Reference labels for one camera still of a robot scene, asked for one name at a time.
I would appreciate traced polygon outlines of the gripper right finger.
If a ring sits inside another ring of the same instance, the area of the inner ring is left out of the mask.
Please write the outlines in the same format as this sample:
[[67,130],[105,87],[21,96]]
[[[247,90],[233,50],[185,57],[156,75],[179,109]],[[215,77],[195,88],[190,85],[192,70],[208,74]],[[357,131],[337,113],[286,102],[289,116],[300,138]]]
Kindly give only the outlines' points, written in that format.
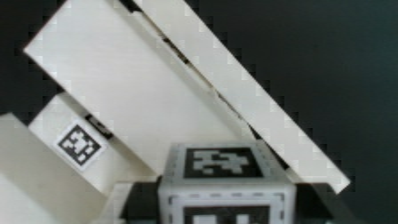
[[362,224],[327,183],[296,184],[293,224]]

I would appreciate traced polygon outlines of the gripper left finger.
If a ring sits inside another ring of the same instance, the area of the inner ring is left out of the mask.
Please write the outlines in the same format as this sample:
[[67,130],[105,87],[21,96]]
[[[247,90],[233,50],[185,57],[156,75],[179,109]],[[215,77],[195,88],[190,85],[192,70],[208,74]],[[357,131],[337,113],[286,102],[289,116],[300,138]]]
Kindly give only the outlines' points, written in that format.
[[89,224],[160,224],[158,183],[117,183]]

